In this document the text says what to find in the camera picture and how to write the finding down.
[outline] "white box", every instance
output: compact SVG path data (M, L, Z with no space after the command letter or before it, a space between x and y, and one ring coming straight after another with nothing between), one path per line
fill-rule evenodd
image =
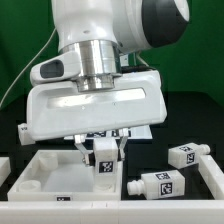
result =
M58 166L50 164L43 169L42 153L56 153ZM118 201L121 198L122 162L118 162L118 175L114 192L93 192L94 167L86 167L83 155L74 150L39 150L8 192L9 201Z

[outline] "white cylinder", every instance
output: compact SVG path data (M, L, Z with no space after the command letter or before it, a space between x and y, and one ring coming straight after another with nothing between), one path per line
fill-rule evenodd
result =
M52 0L59 50L90 40L117 42L111 0Z
M142 180L129 182L127 187L129 195L140 195L145 193L145 184Z
M40 167L44 171L53 171L58 168L58 155L55 152L41 152L39 161Z
M37 180L24 181L19 185L19 192L40 192L41 183Z

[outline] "cable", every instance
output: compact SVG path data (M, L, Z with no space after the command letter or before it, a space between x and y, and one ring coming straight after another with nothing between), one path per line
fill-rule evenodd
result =
M141 54L141 51L137 52L136 54L136 58L138 59L138 61L141 62L143 65L149 66L149 64L145 60L142 59L140 54Z
M16 84L16 82L19 80L19 78L23 75L23 73L27 70L27 68L37 59L37 57L39 57L39 55L47 48L47 46L49 45L49 43L51 42L51 40L53 39L54 35L56 33L56 29L53 30L49 40L47 41L47 43L42 47L42 49L37 53L37 55L27 64L27 66L19 73L19 75L16 77L16 79L13 81L13 83L11 84L11 86L8 88L8 90L5 92L5 95L3 96L1 102L0 102L0 110L2 108L2 105L7 97L7 95L9 94L9 92L11 91L11 89L13 88L13 86Z

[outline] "white container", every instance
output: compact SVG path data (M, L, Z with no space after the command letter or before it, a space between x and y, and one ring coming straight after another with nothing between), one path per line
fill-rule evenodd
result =
M177 171L142 174L128 183L129 195L144 194L147 200L184 195L185 178Z
M177 169L181 169L197 164L201 155L209 153L208 145L189 143L169 149L168 163Z
M40 150L8 192L9 201L119 201L122 162L114 190L94 192L95 167L76 150Z

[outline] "green wall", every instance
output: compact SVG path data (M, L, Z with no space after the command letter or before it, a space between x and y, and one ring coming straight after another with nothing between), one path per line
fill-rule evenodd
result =
M178 43L141 56L160 71L164 91L205 92L224 106L224 1L188 2L191 22Z
M163 76L164 91L206 92L224 106L224 1L189 0L191 22L175 45L141 56ZM46 43L54 25L50 0L0 1L0 97L23 67ZM56 36L33 63L57 54ZM29 70L5 105L28 93Z
M54 24L49 0L0 0L0 98L20 71L47 42ZM33 63L40 63L57 54L57 36L46 51ZM27 70L4 105L24 93L31 85Z

